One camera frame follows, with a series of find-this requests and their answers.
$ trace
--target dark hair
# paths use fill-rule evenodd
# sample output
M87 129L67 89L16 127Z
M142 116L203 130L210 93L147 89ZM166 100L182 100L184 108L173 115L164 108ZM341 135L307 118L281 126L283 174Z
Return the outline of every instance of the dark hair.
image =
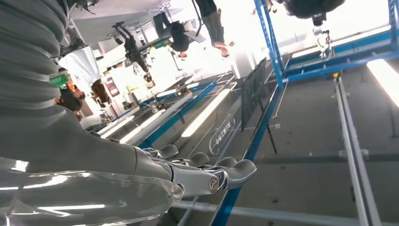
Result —
M170 45L170 47L176 52L185 52L187 51L188 46L189 46L188 42L182 42L179 44L177 44L176 42L172 42L172 44Z
M78 98L79 100L84 100L86 98L86 94L82 92L82 95Z
M94 94L100 98L102 103L111 103L111 99L109 98L107 92L105 91L104 85L101 83L101 79L95 81L91 86L91 90Z
M284 0L283 4L290 16L307 19L331 12L344 2L345 0Z

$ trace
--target white wall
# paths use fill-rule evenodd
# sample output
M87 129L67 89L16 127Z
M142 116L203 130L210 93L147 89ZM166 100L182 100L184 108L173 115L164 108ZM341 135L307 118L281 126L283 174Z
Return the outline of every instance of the white wall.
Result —
M226 42L234 40L243 48L265 46L257 14L250 16L255 8L253 1L215 0L215 2L222 9L222 25L225 30ZM311 19L302 20L288 16L283 5L278 4L277 7L278 12L272 13L271 19L280 48L295 43L295 36L303 37L305 35L309 38L301 43L299 48L313 46L313 23ZM386 0L346 0L339 8L327 14L327 22L325 23L331 31L333 39L385 24L388 24L388 2Z

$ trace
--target bolt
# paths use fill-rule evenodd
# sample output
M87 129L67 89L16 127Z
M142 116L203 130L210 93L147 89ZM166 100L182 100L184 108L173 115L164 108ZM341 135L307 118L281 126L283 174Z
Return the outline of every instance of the bolt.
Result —
M214 193L219 188L219 180L217 178L212 178L209 182L209 191Z

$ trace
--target robotic hand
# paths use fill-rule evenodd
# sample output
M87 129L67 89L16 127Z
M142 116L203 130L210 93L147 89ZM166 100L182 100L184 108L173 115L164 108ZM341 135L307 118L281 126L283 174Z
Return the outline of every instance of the robotic hand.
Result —
M221 190L241 187L256 172L256 166L249 160L237 162L227 157L209 165L205 153L197 153L189 159L171 160L178 154L174 145L167 145L160 150L143 149L154 162L168 169L171 181L184 191L184 197L213 194Z

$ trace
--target white cloth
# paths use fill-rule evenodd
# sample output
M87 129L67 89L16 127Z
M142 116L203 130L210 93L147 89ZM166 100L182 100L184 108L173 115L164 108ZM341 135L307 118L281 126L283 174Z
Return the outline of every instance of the white cloth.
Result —
M69 53L59 61L59 65L68 70L72 82L87 95L90 95L93 82L102 77L90 47Z

